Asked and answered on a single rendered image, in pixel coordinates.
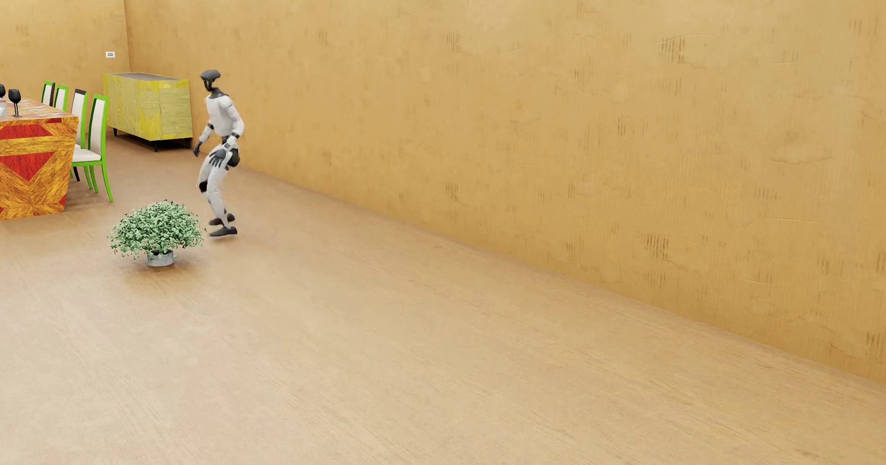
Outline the green leafy bushy plant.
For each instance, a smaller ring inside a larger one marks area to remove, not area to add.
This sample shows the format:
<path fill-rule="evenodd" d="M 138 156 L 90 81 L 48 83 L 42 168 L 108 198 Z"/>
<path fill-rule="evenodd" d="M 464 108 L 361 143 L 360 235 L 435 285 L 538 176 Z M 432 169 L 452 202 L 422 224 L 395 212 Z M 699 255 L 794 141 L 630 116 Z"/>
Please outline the green leafy bushy plant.
<path fill-rule="evenodd" d="M 107 236 L 115 254 L 138 259 L 151 250 L 201 247 L 203 227 L 187 205 L 164 199 L 127 212 Z"/>

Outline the robot left leg white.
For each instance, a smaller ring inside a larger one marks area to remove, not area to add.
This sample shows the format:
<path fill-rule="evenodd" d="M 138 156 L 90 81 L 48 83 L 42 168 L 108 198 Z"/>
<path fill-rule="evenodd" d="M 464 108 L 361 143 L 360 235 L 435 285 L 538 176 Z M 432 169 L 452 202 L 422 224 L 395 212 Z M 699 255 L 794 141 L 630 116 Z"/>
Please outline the robot left leg white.
<path fill-rule="evenodd" d="M 214 148 L 213 150 L 215 150 L 215 149 L 225 149 L 225 147 L 218 146 L 218 147 Z M 200 189 L 201 193 L 206 197 L 206 200 L 207 200 L 209 206 L 211 207 L 215 217 L 217 217 L 216 213 L 214 212 L 214 207 L 213 207 L 213 205 L 214 205 L 214 195 L 213 195 L 214 187 L 212 185 L 213 177 L 214 177 L 213 173 L 214 173 L 215 169 L 216 169 L 215 167 L 207 165 L 206 158 L 205 158 L 203 165 L 201 165 L 199 176 L 198 176 L 198 188 Z M 231 223 L 227 223 L 227 225 L 224 225 L 224 226 L 231 227 Z"/>

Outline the robot white torso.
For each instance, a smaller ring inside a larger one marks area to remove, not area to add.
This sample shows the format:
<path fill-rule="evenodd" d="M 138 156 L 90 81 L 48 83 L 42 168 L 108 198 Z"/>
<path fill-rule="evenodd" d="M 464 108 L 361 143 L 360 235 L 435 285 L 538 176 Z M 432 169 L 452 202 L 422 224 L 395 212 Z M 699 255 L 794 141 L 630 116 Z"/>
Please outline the robot white torso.
<path fill-rule="evenodd" d="M 206 97 L 205 106 L 208 123 L 214 125 L 215 134 L 223 138 L 224 143 L 225 137 L 229 135 L 231 122 L 235 119 L 242 119 L 235 102 L 227 94 L 211 94 Z"/>

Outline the yellow green wooden sideboard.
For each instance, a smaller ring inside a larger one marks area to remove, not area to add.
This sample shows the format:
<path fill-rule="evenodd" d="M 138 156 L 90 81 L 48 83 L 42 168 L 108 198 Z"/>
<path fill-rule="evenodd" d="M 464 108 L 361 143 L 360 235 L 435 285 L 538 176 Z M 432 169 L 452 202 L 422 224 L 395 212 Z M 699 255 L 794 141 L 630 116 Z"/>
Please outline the yellow green wooden sideboard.
<path fill-rule="evenodd" d="M 107 125 L 150 142 L 192 147 L 191 84 L 187 78 L 144 72 L 104 73 Z"/>

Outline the orange red patterned dining table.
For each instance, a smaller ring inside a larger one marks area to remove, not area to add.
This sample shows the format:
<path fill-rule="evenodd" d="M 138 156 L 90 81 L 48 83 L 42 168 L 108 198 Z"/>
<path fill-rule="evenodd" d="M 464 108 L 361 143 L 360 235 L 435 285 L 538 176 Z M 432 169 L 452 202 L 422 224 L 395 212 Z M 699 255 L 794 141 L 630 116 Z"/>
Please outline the orange red patterned dining table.
<path fill-rule="evenodd" d="M 80 125 L 70 112 L 23 98 L 0 117 L 0 221 L 65 210 Z"/>

